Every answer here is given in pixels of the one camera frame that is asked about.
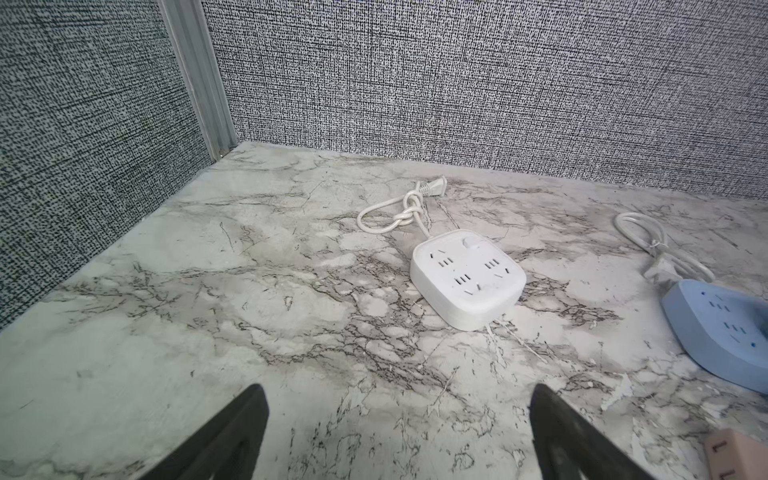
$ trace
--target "white cable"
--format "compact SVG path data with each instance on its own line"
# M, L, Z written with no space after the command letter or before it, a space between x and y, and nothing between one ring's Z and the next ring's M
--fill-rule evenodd
M370 207L360 212L357 215L357 227L364 232L378 235L381 233L391 232L400 225L410 225L413 223L413 221L415 221L416 225L419 226L419 229L421 229L425 237L432 238L432 235L429 234L429 230L427 230L427 228L424 226L424 223L422 222L422 214L424 213L424 210L422 209L422 203L424 202L424 197L429 197L432 195L443 195L445 193L445 187L447 184L448 182L445 180L445 177L440 177L437 180L429 182L429 184L424 186L421 185L421 182L416 182L415 189L409 191L402 197L391 198L387 201L381 202L380 204L371 205ZM402 212L396 215L392 215L393 222L388 226L383 228L371 228L363 224L362 218L365 215L373 212L374 210L378 210L379 208L384 208L388 205L396 204L401 201Z
M648 243L629 231L625 222L635 223L636 225L643 227L648 234L650 234L651 242ZM706 268L699 260L696 260L690 253L669 247L667 244L667 232L664 231L664 226L662 226L655 218L636 212L624 212L623 214L618 214L614 218L614 225L626 238L632 240L638 247L647 251L652 257L655 258L661 254L666 254L668 260L670 260L675 267L685 272L690 278L695 278L696 280L702 280L704 282L713 282L715 280L714 273Z

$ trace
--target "white square socket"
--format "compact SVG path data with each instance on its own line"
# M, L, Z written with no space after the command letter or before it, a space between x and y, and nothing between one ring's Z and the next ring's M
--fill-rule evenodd
M411 281L447 324L470 332L517 303L525 272L479 233L453 230L413 250Z

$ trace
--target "textured gray wall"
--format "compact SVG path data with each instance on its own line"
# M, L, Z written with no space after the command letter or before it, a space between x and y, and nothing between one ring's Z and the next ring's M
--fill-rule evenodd
M204 0L241 140L768 198L768 2Z
M155 0L0 5L0 328L211 163Z

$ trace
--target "metal corner post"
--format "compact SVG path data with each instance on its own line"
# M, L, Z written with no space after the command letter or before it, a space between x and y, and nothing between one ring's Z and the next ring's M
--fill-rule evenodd
M237 145L237 134L201 0L158 0L187 92L214 161Z

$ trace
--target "marble tabletop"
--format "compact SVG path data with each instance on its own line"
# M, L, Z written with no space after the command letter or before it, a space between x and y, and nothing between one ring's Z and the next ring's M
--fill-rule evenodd
M476 230L528 275L491 335L410 283L415 225L355 225L439 175L432 234ZM138 477L255 382L255 478L540 478L539 382L657 478L707 478L703 438L767 440L768 400L681 350L627 210L768 296L764 202L241 144L0 333L0 478Z

